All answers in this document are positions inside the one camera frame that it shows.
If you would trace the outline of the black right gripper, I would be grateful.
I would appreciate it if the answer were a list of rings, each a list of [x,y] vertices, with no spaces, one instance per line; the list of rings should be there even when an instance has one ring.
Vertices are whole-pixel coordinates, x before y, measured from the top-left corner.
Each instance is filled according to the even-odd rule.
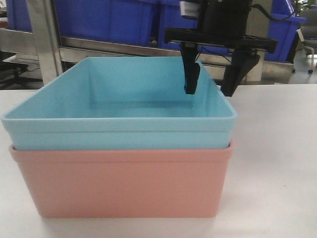
[[[225,69],[221,92],[232,97],[245,76],[258,64],[260,56],[255,49],[274,53],[277,41],[246,34],[247,20],[252,8],[266,18],[275,20],[260,4],[251,0],[181,0],[180,13],[184,18],[197,20],[195,28],[166,28],[164,42],[181,42],[186,94],[196,92],[200,65],[198,45],[215,45],[236,49],[230,65]]]

